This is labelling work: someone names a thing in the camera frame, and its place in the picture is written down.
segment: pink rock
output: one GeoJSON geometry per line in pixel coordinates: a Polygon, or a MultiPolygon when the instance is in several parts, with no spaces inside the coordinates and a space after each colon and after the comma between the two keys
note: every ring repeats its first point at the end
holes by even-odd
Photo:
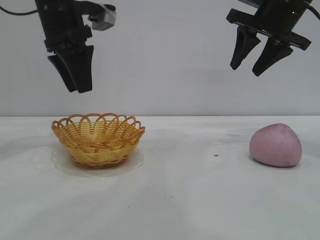
{"type": "Polygon", "coordinates": [[[258,162],[274,167],[293,167],[302,158],[298,136],[285,124],[258,130],[250,141],[250,154],[258,162]]]}

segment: white wall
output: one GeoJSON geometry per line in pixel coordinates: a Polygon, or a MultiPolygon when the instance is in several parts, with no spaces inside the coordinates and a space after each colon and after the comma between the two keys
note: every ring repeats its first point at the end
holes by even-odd
{"type": "MultiPolygon", "coordinates": [[[[39,16],[0,12],[0,115],[317,115],[320,113],[320,22],[306,13],[295,31],[312,40],[257,78],[263,42],[233,71],[237,0],[107,0],[116,26],[94,31],[94,90],[69,93],[47,60],[39,16]]],[[[0,0],[12,11],[34,0],[0,0]]],[[[320,10],[319,1],[312,4],[320,10]]]]}

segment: tabletop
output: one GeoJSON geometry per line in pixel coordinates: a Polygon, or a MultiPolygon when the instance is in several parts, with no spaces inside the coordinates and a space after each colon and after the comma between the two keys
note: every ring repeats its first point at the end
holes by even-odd
{"type": "Polygon", "coordinates": [[[0,118],[1,240],[320,239],[320,117],[137,117],[124,165],[76,167],[51,130],[60,117],[0,118]],[[249,154],[251,136],[283,123],[300,164],[249,154]]]}

